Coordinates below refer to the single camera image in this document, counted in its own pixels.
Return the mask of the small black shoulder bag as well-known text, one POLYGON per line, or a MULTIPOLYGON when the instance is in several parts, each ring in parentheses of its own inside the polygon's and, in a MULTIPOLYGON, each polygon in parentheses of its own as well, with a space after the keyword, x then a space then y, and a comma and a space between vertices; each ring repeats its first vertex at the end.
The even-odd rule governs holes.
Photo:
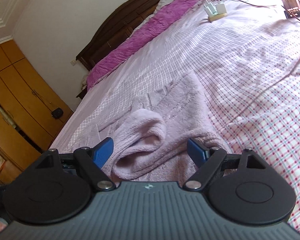
POLYGON ((56 120, 60 119, 63 116, 63 114, 64 112, 60 107, 56 108, 51 112, 51 116, 56 120))

